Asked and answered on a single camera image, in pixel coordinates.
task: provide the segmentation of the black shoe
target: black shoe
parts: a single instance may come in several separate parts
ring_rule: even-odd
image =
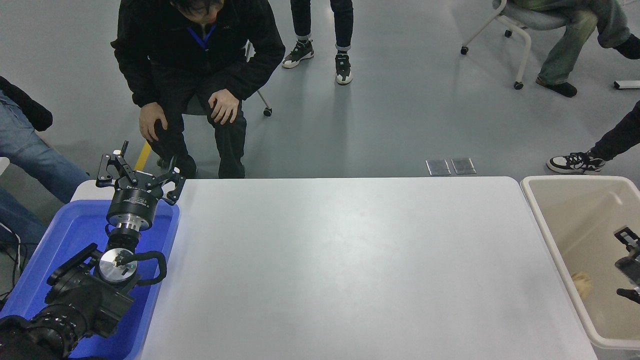
[[[169,160],[164,160],[164,159],[162,159],[162,158],[159,158],[159,159],[156,161],[156,165],[157,165],[159,168],[162,168],[162,169],[168,169],[168,168],[169,168]]]
[[[338,53],[335,56],[335,81],[340,85],[346,85],[351,82],[353,75],[351,73],[351,64],[349,55],[346,53]]]
[[[559,93],[560,95],[566,96],[566,97],[574,97],[575,94],[578,93],[578,90],[575,88],[575,86],[573,86],[573,85],[571,85],[569,83],[560,83],[560,84],[557,84],[557,85],[547,85],[540,78],[537,78],[536,79],[536,84],[542,85],[545,88],[553,90],[553,91]]]
[[[298,40],[296,41],[296,46],[293,50],[286,58],[284,58],[284,60],[282,60],[282,67],[285,69],[291,69],[298,66],[300,61],[304,59],[311,59],[313,57],[314,47],[311,46],[311,40],[307,40],[306,42]]]
[[[156,165],[159,166],[162,170],[169,170],[170,160],[164,160],[160,158],[156,161]],[[196,166],[195,160],[191,156],[188,156],[186,159],[179,158],[178,160],[176,160],[176,164],[174,164],[173,167],[177,167],[178,169],[180,169],[180,174],[186,179],[195,179],[195,177],[198,175],[198,167]]]
[[[640,59],[640,39],[633,34],[631,34],[625,42],[614,47],[614,49],[627,59]]]
[[[594,158],[590,153],[572,152],[547,161],[547,167],[560,174],[597,174],[607,162]]]

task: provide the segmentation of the person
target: person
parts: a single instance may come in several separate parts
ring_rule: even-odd
[[[250,61],[247,41],[255,49]],[[212,110],[218,177],[245,176],[241,101],[267,82],[285,50],[267,0],[122,0],[111,46],[141,108],[140,133],[165,163],[175,157],[181,174],[196,176],[182,134],[182,112],[195,94]]]
[[[547,167],[561,174],[597,174],[607,161],[639,143],[640,101],[589,151],[556,156],[547,161]]]
[[[353,80],[348,51],[351,49],[353,34],[353,3],[351,0],[331,0],[331,10],[335,23],[335,80],[346,85]],[[293,28],[298,40],[291,53],[282,61],[282,67],[291,69],[300,61],[314,57],[311,45],[311,0],[291,0]]]
[[[627,18],[617,0],[513,0],[534,11],[553,10],[569,18],[563,37],[549,52],[536,83],[563,96],[573,97],[578,90],[567,82],[582,46],[598,28],[601,47],[613,48],[628,59],[640,58],[640,40],[631,34]]]
[[[0,76],[0,156],[37,179],[62,203],[71,201],[78,185],[89,175],[50,148],[35,131],[53,123],[51,112],[24,91]],[[9,192],[0,187],[1,244],[17,241],[29,244],[27,258],[47,229],[39,219]]]

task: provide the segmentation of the hand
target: hand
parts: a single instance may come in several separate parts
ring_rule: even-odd
[[[140,123],[140,134],[150,142],[160,140],[158,139],[156,129],[154,128],[157,120],[160,120],[162,128],[166,130],[167,123],[166,117],[164,116],[164,110],[162,110],[162,107],[157,102],[146,104],[140,109],[140,118],[138,119]]]
[[[213,109],[211,113],[213,122],[220,122],[220,125],[224,125],[227,120],[229,122],[236,121],[239,104],[240,101],[227,89],[218,90],[211,94],[209,106]]]

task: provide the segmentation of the sneaker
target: sneaker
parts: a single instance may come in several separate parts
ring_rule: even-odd
[[[549,159],[547,167],[560,174],[597,174],[606,163],[585,152],[572,152],[567,156]]]
[[[335,80],[340,85],[346,85],[351,82],[353,75],[351,73],[351,64],[349,55],[338,53],[335,56]]]
[[[289,55],[282,60],[282,67],[285,69],[291,69],[298,66],[300,61],[304,59],[311,59],[313,57],[314,47],[311,46],[311,40],[307,42],[296,41],[296,46]]]

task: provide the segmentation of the office chair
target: office chair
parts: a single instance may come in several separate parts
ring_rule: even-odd
[[[505,37],[511,37],[513,32],[520,34],[524,39],[525,46],[522,53],[522,59],[520,60],[520,68],[518,69],[518,75],[516,81],[513,84],[513,88],[520,90],[524,85],[522,84],[522,76],[524,75],[524,69],[527,65],[527,59],[531,51],[531,37],[525,31],[525,29],[534,30],[552,30],[562,28],[569,23],[569,18],[559,12],[547,11],[547,12],[535,12],[533,10],[523,9],[511,0],[493,0],[493,8],[495,11],[492,16],[484,22],[484,24],[467,40],[462,44],[460,53],[466,55],[469,51],[469,43],[478,35],[484,28],[493,20],[497,20],[507,26],[507,30],[504,32]]]

